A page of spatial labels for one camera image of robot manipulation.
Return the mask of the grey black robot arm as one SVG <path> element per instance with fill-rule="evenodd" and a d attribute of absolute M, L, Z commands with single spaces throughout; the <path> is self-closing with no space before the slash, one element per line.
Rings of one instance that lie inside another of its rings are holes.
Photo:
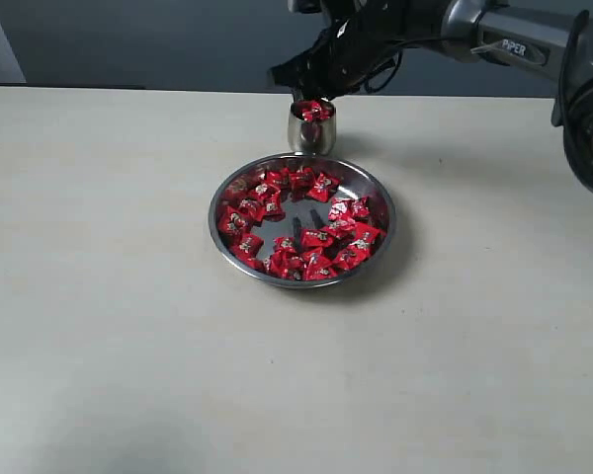
<path fill-rule="evenodd" d="M 593 18 L 517 8 L 505 1 L 292 1 L 321 13 L 314 44 L 270 70 L 297 99 L 335 99 L 366 90 L 398 67 L 404 50 L 425 48 L 459 62 L 484 60 L 545 77 L 557 86 L 551 123 L 567 162 L 593 193 Z"/>

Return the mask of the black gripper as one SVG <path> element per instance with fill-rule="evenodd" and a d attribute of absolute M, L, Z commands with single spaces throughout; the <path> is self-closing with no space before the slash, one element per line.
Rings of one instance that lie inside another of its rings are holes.
<path fill-rule="evenodd" d="M 325 28 L 314 44 L 269 69 L 269 82 L 295 100 L 332 100 L 357 92 L 395 55 L 406 1 L 321 1 Z"/>

